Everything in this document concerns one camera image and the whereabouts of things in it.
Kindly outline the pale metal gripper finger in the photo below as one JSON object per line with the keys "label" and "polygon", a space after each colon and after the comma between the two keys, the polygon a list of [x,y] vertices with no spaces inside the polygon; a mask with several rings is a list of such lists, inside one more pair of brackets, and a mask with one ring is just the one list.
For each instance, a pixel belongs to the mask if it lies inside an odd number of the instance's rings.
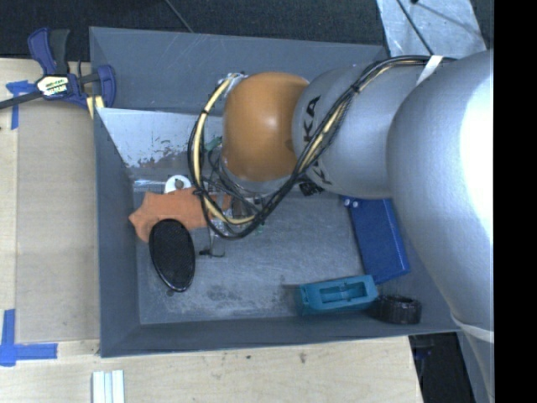
{"label": "pale metal gripper finger", "polygon": [[209,247],[208,255],[214,258],[222,258],[225,256],[225,240],[217,233],[209,229]]}

